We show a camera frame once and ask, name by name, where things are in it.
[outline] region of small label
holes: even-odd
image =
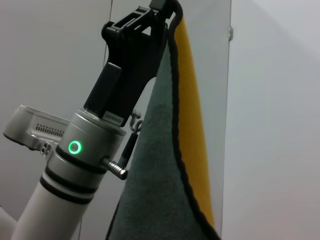
[[[115,114],[113,114],[113,113],[111,113],[109,111],[106,111],[104,113],[104,116],[103,116],[102,119],[106,120],[106,121],[108,121],[110,123],[113,123],[113,124],[115,124],[117,126],[121,126],[122,122],[124,121],[124,119],[122,117],[119,117],[119,116],[117,116],[117,115],[115,115]]]

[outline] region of grey fabric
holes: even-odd
[[[190,208],[172,141],[172,73],[166,46],[109,240],[208,239]]]

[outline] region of yellow fabric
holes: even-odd
[[[196,73],[185,20],[177,26],[174,39],[178,48],[179,146],[189,184],[201,212],[214,227],[206,142],[203,131]]]

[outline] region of door hinge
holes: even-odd
[[[229,41],[234,38],[234,28],[232,26],[229,27]]]

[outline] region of microfiber towel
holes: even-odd
[[[218,240],[182,8],[175,16],[107,240]]]

